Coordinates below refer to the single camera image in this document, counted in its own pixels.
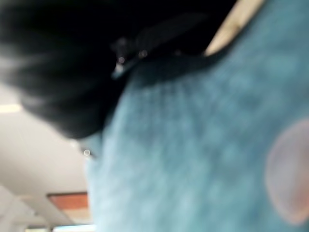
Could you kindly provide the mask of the black cloth right robot hand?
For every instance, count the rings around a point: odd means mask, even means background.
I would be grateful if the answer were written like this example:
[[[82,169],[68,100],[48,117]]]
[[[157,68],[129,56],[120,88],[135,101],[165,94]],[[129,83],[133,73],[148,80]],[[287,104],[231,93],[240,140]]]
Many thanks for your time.
[[[70,139],[103,129],[97,157],[221,156],[239,140],[208,122],[202,58],[232,0],[3,0],[0,77],[22,106]]]

